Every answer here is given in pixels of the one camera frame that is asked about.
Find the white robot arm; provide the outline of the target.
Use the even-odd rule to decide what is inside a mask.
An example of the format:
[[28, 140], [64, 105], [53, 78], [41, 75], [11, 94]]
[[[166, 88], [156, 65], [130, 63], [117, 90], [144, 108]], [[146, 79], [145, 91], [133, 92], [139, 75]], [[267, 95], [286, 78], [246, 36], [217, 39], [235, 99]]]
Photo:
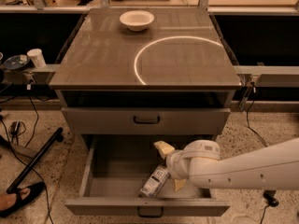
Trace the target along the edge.
[[154, 143], [172, 178], [204, 189], [299, 190], [299, 139], [222, 159], [220, 146], [195, 140], [183, 149]]

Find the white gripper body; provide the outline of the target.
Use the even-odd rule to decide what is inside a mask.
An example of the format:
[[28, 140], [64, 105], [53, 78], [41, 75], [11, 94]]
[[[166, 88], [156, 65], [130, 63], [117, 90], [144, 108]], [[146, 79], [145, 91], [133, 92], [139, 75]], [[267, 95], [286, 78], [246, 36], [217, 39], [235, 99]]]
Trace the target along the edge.
[[172, 178], [181, 180], [189, 177], [190, 161], [182, 150], [174, 150], [166, 157], [166, 167]]

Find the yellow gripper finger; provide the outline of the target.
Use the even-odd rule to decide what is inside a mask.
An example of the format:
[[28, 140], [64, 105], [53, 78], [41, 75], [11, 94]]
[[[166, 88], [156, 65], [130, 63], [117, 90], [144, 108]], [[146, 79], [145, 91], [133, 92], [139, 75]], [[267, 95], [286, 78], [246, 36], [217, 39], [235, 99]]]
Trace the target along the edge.
[[167, 155], [175, 150], [174, 147], [166, 143], [165, 141], [157, 141], [154, 143], [154, 146], [158, 149], [161, 157], [165, 160]]
[[181, 190], [185, 186], [185, 184], [186, 184], [185, 179], [174, 179], [173, 180], [174, 192]]

